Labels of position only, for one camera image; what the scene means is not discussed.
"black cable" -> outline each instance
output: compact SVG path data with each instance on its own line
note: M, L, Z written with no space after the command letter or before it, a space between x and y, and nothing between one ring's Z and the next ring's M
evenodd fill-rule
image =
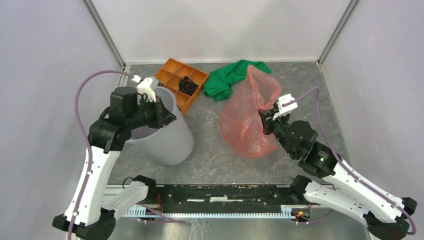
M98 117L98 119L99 119L99 120L105 119L106 115L108 115L108 112L109 112L109 109L110 109L110 108L111 108L110 106L106 107L106 108L105 108L105 109L101 112L101 114L100 114L100 116Z
M189 96L193 95L195 91L198 89L199 85L197 85L193 80L191 80L188 76L184 76L179 81L179 91L183 92Z
M123 182L122 182L122 189L125 189L124 184L125 184L125 182L126 182L128 179L131 179L131 181L133 181L133 180L134 180L132 176L129 176L129 177L125 178L125 179L123 180Z
M140 108L143 108L143 106L145 105L145 103L147 102L147 94L146 93L137 93L138 95L140 95L141 99L140 99Z

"metal frame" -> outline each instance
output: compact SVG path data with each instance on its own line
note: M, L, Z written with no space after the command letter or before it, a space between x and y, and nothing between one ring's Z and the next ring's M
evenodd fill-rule
M130 73L130 69L131 69L131 65L126 65L122 71L124 73ZM127 85L127 82L128 82L128 76L121 75L119 78L118 87L125 87Z
M324 77L324 73L323 73L323 66L318 61L316 62L316 65L318 66L319 72L321 73L321 78L324 81L325 89L328 90L329 88L327 86L327 81L326 81L326 78ZM330 98L330 102L333 103L333 99L334 99L333 92L328 90L328 96ZM340 116L339 112L338 112L338 110L337 110L337 108L334 104L332 105L332 108L334 110L334 115L335 115L335 120L336 120L337 125L338 125L338 130L341 133L341 139L342 139L343 146L346 149L347 159L345 159L345 160L348 164L350 164L353 168L355 168L355 162L352 161L353 158L352 158L352 155L351 155L351 150L350 150L349 146L346 145L346 138L345 138L346 134L345 134L344 130L340 127L341 121L340 121L340 118L339 118L339 116Z
M330 50L333 48L335 42L339 38L340 33L345 28L346 22L352 15L352 12L355 10L356 6L358 5L360 0L350 0L349 4L347 5L346 9L344 10L343 15L341 16L340 21L338 22L337 26L335 27L333 33L331 34L330 39L328 40L327 44L324 47L324 50L321 53L321 56L318 58L318 64L321 65L326 60L327 56L329 55Z
M100 32L101 36L103 37L104 41L106 42L107 46L109 47L110 51L113 54L113 57L117 61L117 63L120 65L122 69L125 68L126 64L123 60L121 54L119 53L117 46L115 45L114 41L111 38L111 35L109 34L108 30L105 27L105 24L103 23L102 19L100 18L99 13L96 10L96 7L94 6L92 0L82 0L85 7L88 10L88 13L90 14L91 18L93 19L95 25L98 28L98 31Z

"cable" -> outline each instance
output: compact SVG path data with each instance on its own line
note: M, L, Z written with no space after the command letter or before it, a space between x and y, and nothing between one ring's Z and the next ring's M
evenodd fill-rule
M157 195L157 205L159 206L159 211L163 213L165 208L164 208L164 202L162 202L162 199L161 199L161 194Z
M103 71L98 71L98 72L96 72L96 73L88 76L81 83L81 85L79 86L78 90L76 91L75 100L73 102L73 108L74 108L74 111L75 111L76 123L78 124L78 128L79 128L79 131L82 134L82 137L84 138L85 147L88 150L88 166L87 166L87 171L86 171L87 173L85 174L84 180L82 182L81 189L79 190L78 197L76 198L76 201L75 201L75 206L73 207L73 213L74 214L72 214L72 217L70 218L69 227L67 229L67 239L68 240L71 240L71 238L72 238L72 229L74 227L75 219L77 218L77 216L75 215L75 213L78 212L78 208L80 207L80 202L81 202L81 199L83 198L84 190L86 189L87 182L89 181L89 177L90 177L90 175L88 173L91 172L91 170L92 170L92 164L93 164L93 150L92 150L92 146L90 145L89 139L87 137L87 133L84 130L83 123L81 122L81 118L80 118L80 112L78 110L78 102L80 100L80 93L81 93L81 90L83 90L83 87L86 85L86 83L88 81L90 81L92 78L94 78L94 77L96 77L98 75L101 75L101 74L109 74L109 73L112 73L112 74L122 74L122 75L128 76L130 78L133 78L134 77L133 75L131 75L129 73L122 72L122 71L117 71L117 70L103 70Z
M106 115L108 115L109 113L109 109L110 107L106 107L101 113L100 116L98 117L99 120L105 119Z
M301 217L301 218L303 218L303 219L307 220L307 221L308 221L308 223L309 223L309 220L311 219L311 216L312 216L312 210L311 210L311 209L309 209L308 211L309 211L309 217L304 217L303 215L299 215L299 217Z
M140 98L140 106L139 106L139 108L143 108L143 106L145 105L145 103L147 102L147 98L148 98L148 96L147 96L147 94L146 93L143 93L143 94L140 94L140 93L137 93L137 95L139 95L141 98Z
M312 203L309 203L309 205L308 205L308 206L307 206L307 208L306 208L306 211L310 210L310 209L311 209L311 207L312 207Z
M199 85L197 85L193 80L191 80L188 76L184 76L179 80L178 83L179 90L189 96L193 95L195 91L198 89Z
M336 187L333 185L333 184L331 184L331 186L332 186L332 189L335 191L336 190ZM321 222L321 221L323 221L323 220L326 220L326 219L328 219L332 214L334 213L334 210L333 209L330 209L330 211L329 212L327 212L327 214L326 215L324 215L323 217L321 217L321 218L318 218L318 219L315 219L315 220L312 220L312 221L307 221L307 222L298 222L297 224L299 224L299 225L309 225L309 224L316 224L316 223L318 223L318 222Z
M124 184L125 184L125 181L127 181L127 179L131 179L131 181L134 181L133 177L131 176L126 177L122 182L122 189L125 189Z
M170 217L167 217L167 216L163 215L161 212L154 210L153 208L147 206L146 204L144 204L142 202L139 202L136 205L142 206L142 207L150 210L150 212L155 213L157 216L168 220L168 221L146 221L145 223L148 223L148 224L168 224L168 223L186 224L187 223L187 222L182 221L182 220L175 220L175 219L172 219Z
M314 86L313 88L309 89L307 92L305 92L304 94L300 95L299 97L295 98L293 101L288 102L286 104L283 104L283 107L287 107L290 104L294 104L302 99L304 99L306 96L310 95L313 91L316 91L316 97L315 97L315 105L316 105L316 117L318 119L318 126L319 126L319 130L322 133L322 136L324 137L325 141L328 144L328 147L330 148L332 154L334 155L335 159L337 160L338 164L340 164L340 166L348 173L350 174L356 181L358 181L359 183L361 183L362 185L364 185L367 189L369 189L370 191L372 191L373 193L377 194L378 196L380 196L382 199L384 199L385 201L387 201L392 207L396 206L396 208L401 211L406 218L409 220L410 225L412 227L412 231L408 232L408 235L415 235L417 233L417 227L415 225L414 220L412 219L412 217L407 213L407 211L405 211L403 208L401 208L400 206L398 206L396 204L396 202L392 201L390 198L388 198L387 196L385 196L384 194L382 194L381 192L379 192L378 190L376 190L375 188L373 188L372 186L370 186L368 183L364 182L363 180L359 179L358 176L356 176L346 165L343 164L342 160L339 158L339 156L336 153L336 150L334 149L333 145L330 143L330 139L329 137L326 135L326 133L324 132L323 129L323 125L321 123L321 118L320 118L320 88L318 86Z

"gray floor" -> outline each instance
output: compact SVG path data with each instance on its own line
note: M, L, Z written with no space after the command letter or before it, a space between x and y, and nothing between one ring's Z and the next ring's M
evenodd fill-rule
M191 64L210 72L227 63ZM282 94L299 96L319 86L320 116L331 143L345 159L346 149L320 70L315 62L269 62L270 74L280 82ZM160 64L133 65L130 72L142 77L152 76ZM214 102L204 94L195 100L185 119L195 139L194 150L182 163L164 166L152 161L135 145L126 145L110 174L110 184L121 184L128 176L144 175L156 179L158 184L290 184L296 175L305 175L298 162L291 160L280 147L277 151L256 159L235 154L221 137L219 116L227 100ZM319 131L315 111L315 97L310 96L298 104L291 120L308 120ZM318 140L324 143L320 134Z

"gray work surface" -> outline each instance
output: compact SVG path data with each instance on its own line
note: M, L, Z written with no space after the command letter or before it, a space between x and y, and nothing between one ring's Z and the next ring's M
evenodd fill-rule
M313 209L312 220L326 209ZM188 224L148 224L123 217L109 240L369 240L365 227L334 212L324 221L304 226L289 219L184 218Z
M228 63L196 63L191 66L211 72ZM346 149L336 122L332 103L315 62L268 62L270 74L281 84L281 94L297 97L314 86L320 91L320 116L324 130L336 151L345 159ZM161 64L132 65L131 74L154 75ZM240 85L236 83L233 91ZM158 184L282 184L289 185L297 175L308 176L291 160L283 148L256 159L246 159L233 152L221 135L219 116L228 100L213 101L201 93L185 115L194 136L194 150L182 163L165 166L154 162L137 146L127 143L110 174L109 184L121 184L129 176L143 175ZM318 141L325 143L317 121L315 95L298 103L290 121L307 120L319 132Z

